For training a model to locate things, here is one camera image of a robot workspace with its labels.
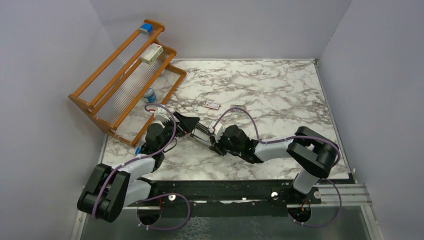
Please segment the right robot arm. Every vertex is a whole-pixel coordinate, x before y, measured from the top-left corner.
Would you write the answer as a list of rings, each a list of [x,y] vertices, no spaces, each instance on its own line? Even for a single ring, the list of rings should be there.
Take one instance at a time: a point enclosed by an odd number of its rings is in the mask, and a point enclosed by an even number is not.
[[[341,158],[336,143],[306,126],[299,127],[293,136],[271,141],[250,139],[235,124],[225,128],[213,121],[208,131],[210,149],[221,156],[231,154],[250,164],[293,158],[302,167],[288,190],[289,199],[296,204],[308,198],[313,185],[327,178]]]

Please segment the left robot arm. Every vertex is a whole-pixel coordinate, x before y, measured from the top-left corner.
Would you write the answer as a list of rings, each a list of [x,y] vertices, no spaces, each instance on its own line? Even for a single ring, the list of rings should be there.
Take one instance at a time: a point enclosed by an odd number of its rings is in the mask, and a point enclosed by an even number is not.
[[[128,205],[137,201],[147,206],[155,203],[157,191],[140,178],[155,172],[165,159],[168,143],[191,133],[200,118],[176,111],[171,117],[156,114],[154,118],[156,121],[147,127],[144,144],[134,158],[116,166],[95,166],[77,201],[79,211],[111,223]]]

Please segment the red white staple box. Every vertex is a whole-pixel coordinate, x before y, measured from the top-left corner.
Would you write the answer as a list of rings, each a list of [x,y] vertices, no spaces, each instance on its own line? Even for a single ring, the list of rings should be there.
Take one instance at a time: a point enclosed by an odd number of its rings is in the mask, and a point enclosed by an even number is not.
[[[219,110],[220,104],[213,102],[213,101],[210,101],[210,100],[207,100],[206,103],[205,103],[205,107],[208,108],[208,109],[212,109],[212,110]]]

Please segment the silver staple strip tray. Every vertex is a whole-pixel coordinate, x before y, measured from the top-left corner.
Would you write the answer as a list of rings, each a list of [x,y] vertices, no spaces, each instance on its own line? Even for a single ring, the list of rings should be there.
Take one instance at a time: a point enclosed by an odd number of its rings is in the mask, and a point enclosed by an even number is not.
[[[246,110],[246,106],[245,105],[239,105],[239,104],[232,104],[230,106],[231,108],[236,108],[236,109],[242,109],[242,110]]]

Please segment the black stapler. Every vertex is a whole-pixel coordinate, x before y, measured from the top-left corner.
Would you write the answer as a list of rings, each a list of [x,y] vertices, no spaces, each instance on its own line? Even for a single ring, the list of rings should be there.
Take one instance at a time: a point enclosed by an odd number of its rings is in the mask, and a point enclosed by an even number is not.
[[[210,132],[209,128],[202,123],[198,122],[195,127],[196,130],[199,130],[200,132],[204,133],[205,135],[210,136],[212,133]]]

